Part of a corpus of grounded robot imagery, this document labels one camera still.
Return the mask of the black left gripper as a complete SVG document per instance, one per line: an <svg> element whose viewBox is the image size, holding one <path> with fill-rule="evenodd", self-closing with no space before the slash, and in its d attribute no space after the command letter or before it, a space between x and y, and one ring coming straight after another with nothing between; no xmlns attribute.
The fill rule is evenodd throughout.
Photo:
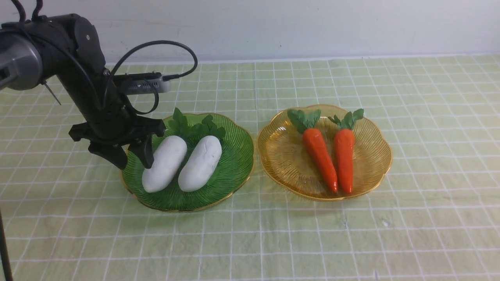
<svg viewBox="0 0 500 281"><path fill-rule="evenodd" d="M164 121L139 116L127 96L117 94L111 104L99 109L92 101L77 103L84 123L74 124L68 132L78 142L91 141L89 152L107 160L118 169L127 166L127 155L121 146L129 145L129 151L138 157L146 169L154 163L152 135L162 137L166 130Z"/></svg>

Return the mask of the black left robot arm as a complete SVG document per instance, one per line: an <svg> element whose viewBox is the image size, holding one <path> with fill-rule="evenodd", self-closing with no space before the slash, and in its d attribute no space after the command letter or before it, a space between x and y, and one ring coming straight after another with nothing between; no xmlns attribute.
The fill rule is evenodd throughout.
<svg viewBox="0 0 500 281"><path fill-rule="evenodd" d="M160 119L141 117L127 97L152 73L118 75L105 67L95 27L77 14L1 25L1 89L26 91L56 76L85 119L69 136L87 139L89 152L127 166L128 145L144 167L154 163L152 136L164 135Z"/></svg>

